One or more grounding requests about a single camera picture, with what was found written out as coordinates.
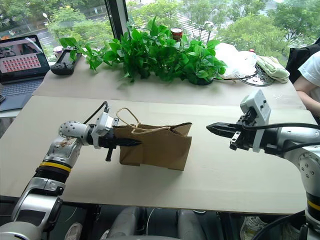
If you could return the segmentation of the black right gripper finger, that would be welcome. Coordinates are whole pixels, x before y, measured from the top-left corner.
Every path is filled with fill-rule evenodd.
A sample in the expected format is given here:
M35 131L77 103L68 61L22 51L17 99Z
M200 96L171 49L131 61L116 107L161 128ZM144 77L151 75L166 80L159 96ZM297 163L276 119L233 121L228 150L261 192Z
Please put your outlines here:
M237 130L237 126L234 123L216 122L206 126L208 130Z
M236 133L236 130L225 130L225 129L216 129L216 128L210 129L209 131L217 136L224 137L224 138L232 138Z

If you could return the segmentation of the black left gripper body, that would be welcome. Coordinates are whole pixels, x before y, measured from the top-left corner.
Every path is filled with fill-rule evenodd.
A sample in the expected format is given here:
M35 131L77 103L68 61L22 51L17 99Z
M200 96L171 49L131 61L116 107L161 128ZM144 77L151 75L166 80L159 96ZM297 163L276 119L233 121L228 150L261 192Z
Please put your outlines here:
M113 150L117 148L116 137L113 128L111 128L103 136L98 137L98 145L102 148L108 149L105 161L110 162Z

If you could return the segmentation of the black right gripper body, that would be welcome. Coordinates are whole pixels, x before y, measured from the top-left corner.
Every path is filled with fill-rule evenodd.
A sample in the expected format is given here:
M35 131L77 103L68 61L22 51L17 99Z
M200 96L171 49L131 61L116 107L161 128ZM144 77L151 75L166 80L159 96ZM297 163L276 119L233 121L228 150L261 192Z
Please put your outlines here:
M235 133L230 140L229 148L232 150L242 149L248 151L253 147L256 130L247 129L256 125L257 113L254 109L249 109L240 116L234 125Z

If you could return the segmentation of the brown paper bag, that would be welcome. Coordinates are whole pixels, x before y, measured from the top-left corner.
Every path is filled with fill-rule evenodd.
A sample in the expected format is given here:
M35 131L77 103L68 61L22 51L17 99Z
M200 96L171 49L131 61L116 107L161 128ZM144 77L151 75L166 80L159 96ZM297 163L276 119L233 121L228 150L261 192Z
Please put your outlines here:
M125 125L116 126L117 138L140 141L136 146L121 146L119 162L127 166L150 165L183 171L189 155L192 123L153 126L142 124L128 108L116 112Z

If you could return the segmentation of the white plastic bag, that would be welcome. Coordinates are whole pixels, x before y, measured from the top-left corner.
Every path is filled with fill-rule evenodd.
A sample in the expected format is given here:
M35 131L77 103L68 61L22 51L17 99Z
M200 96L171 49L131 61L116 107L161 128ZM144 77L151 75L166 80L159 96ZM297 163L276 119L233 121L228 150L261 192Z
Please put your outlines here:
M235 46L219 43L215 47L215 57L226 64L223 79L240 79L256 72L257 55L252 51L238 51Z

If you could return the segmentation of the pale green cloth pouch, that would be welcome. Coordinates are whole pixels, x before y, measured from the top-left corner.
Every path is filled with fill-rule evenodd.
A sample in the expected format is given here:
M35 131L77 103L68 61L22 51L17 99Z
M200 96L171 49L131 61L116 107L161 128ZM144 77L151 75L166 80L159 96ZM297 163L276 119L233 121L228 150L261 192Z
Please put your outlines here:
M273 56L257 55L257 65L273 80L285 84L289 81L290 73Z

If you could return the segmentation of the grey rounded shape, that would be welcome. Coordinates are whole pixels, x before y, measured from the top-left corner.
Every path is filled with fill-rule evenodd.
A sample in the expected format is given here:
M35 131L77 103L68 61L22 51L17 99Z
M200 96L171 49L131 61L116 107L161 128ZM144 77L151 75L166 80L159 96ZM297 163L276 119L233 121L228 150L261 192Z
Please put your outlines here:
M204 230L192 210L179 209L177 215L177 235L180 240L207 240Z
M109 237L143 235L146 227L147 209L136 206L126 207L113 222Z

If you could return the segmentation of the person in white shirt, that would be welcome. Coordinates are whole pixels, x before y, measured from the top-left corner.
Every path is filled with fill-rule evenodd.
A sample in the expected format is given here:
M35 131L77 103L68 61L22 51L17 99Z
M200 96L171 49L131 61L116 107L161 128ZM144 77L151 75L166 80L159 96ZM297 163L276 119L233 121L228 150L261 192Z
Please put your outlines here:
M299 68L293 86L307 110L320 119L320 51L311 55Z

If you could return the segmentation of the green leafy plant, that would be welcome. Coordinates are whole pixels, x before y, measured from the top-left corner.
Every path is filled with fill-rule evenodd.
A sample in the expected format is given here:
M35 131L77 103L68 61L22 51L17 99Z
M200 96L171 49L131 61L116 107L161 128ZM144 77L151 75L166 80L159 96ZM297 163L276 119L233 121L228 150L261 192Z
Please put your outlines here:
M122 66L124 77L134 82L136 77L148 79L151 75L165 82L188 80L194 85L208 85L221 79L227 65L216 57L218 40L203 43L182 36L174 39L172 30L151 19L146 27L130 26L120 39L105 42L94 48L89 41L62 37L63 47L70 47L70 58L83 54L91 70L101 64Z

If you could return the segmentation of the black handheld controller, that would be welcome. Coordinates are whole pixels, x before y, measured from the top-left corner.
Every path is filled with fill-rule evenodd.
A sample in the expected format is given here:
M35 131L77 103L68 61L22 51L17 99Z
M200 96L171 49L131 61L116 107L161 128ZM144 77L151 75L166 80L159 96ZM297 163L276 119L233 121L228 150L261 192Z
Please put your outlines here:
M71 49L65 49L57 62L50 67L51 72L59 76L72 75L82 54L76 52L75 59L73 59L71 53Z

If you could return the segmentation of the red drink can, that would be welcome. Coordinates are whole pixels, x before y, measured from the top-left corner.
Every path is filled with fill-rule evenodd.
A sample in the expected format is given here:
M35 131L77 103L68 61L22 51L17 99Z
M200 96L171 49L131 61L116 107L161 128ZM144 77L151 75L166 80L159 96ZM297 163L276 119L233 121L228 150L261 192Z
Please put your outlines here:
M175 40L176 42L180 42L181 38L183 36L183 29L180 27L172 27L170 29L172 39Z

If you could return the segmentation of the white purple cup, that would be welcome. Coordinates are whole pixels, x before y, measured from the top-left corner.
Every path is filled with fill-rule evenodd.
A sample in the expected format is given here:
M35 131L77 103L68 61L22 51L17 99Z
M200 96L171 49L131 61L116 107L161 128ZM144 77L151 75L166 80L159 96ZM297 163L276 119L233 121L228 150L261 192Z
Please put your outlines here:
M53 48L53 54L55 55L57 60L62 56L63 51L64 48L61 45Z

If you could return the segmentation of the open laptop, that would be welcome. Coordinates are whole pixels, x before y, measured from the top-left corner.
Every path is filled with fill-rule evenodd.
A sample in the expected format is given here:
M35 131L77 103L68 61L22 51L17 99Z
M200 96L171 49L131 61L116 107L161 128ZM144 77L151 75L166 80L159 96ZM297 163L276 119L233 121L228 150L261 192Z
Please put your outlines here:
M35 34L0 40L0 112L22 109L49 70Z

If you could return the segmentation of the black window frame post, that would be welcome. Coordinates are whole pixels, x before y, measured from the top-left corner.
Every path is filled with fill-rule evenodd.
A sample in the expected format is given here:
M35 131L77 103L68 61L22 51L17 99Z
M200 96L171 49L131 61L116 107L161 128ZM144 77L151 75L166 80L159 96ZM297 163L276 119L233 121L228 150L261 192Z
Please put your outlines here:
M121 40L128 31L129 22L126 0L104 0L113 37Z

